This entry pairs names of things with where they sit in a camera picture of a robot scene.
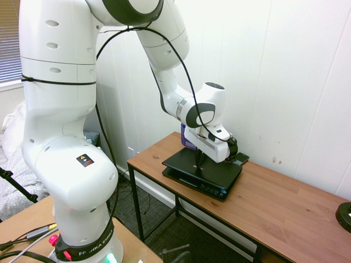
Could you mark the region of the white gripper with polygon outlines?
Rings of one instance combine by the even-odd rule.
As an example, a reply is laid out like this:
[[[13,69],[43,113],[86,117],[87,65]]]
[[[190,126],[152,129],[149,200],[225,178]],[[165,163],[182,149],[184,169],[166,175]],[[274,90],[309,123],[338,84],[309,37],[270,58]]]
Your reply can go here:
[[[195,164],[197,168],[202,167],[206,159],[206,155],[216,163],[220,163],[227,158],[227,142],[215,143],[210,139],[204,139],[201,136],[197,135],[195,129],[191,129],[189,127],[185,128],[184,136],[188,141],[190,141],[198,148],[195,151]]]

